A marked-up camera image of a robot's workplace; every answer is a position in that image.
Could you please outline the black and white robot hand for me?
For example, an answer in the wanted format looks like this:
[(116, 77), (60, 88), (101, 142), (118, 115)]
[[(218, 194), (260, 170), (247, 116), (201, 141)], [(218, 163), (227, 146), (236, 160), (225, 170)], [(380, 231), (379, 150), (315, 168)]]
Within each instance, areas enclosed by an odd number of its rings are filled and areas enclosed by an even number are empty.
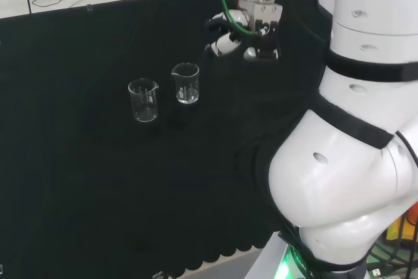
[(278, 22), (281, 18), (281, 5), (257, 5), (262, 13), (273, 13), (266, 21), (256, 19), (243, 9), (221, 12), (210, 18), (206, 26), (210, 31), (219, 31), (221, 36), (205, 47), (206, 55), (222, 57), (244, 46), (243, 57), (246, 61), (278, 61), (280, 46), (278, 43)]

